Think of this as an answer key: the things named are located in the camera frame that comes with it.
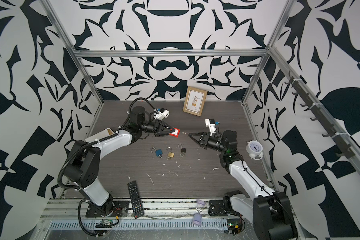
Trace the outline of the red padlock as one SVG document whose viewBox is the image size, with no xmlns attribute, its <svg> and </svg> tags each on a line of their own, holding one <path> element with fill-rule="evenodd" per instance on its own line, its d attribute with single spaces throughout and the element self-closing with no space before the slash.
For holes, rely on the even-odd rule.
<svg viewBox="0 0 360 240">
<path fill-rule="evenodd" d="M 173 136 L 173 137 L 178 138 L 178 137 L 179 137 L 179 134 L 180 134 L 180 130 L 174 128 L 174 131 L 173 131 L 172 133 L 170 133 L 170 136 Z"/>
</svg>

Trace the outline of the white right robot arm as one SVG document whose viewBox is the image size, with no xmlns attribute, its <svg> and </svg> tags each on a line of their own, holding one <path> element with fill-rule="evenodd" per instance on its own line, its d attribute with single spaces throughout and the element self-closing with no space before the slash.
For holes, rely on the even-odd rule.
<svg viewBox="0 0 360 240">
<path fill-rule="evenodd" d="M 252 223 L 259 240 L 298 239 L 298 230 L 289 198 L 275 192 L 256 176 L 238 151 L 237 132 L 221 136 L 201 132 L 189 137 L 204 149 L 220 152 L 222 167 L 244 188 L 244 194 L 231 194 L 227 205 Z"/>
</svg>

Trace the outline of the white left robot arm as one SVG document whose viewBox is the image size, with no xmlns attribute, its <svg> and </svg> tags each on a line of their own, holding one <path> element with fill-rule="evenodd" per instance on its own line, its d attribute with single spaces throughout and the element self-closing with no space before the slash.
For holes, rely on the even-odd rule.
<svg viewBox="0 0 360 240">
<path fill-rule="evenodd" d="M 98 177 L 101 159 L 135 143 L 143 133 L 164 137 L 175 132 L 175 128 L 164 121 L 169 115 L 170 112 L 164 108 L 154 109 L 149 114 L 144 107 L 137 106 L 129 110 L 126 124 L 116 132 L 106 129 L 91 136 L 88 142 L 76 142 L 59 172 L 59 187 L 81 192 L 97 207 L 110 205 L 112 197 Z"/>
</svg>

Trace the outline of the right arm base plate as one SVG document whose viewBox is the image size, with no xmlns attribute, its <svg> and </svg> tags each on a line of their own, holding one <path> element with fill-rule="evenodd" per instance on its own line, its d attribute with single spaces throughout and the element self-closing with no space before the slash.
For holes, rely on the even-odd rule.
<svg viewBox="0 0 360 240">
<path fill-rule="evenodd" d="M 210 200 L 208 214 L 212 217 L 242 217 L 239 212 L 234 211 L 229 199 L 223 198 L 221 200 Z"/>
</svg>

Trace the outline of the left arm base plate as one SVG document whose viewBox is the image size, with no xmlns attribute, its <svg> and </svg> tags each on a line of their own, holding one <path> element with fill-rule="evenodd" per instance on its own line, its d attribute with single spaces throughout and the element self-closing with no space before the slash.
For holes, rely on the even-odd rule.
<svg viewBox="0 0 360 240">
<path fill-rule="evenodd" d="M 107 201 L 103 206 L 97 206 L 89 202 L 87 208 L 87 218 L 103 218 L 103 217 L 123 217 L 129 211 L 128 201 Z"/>
</svg>

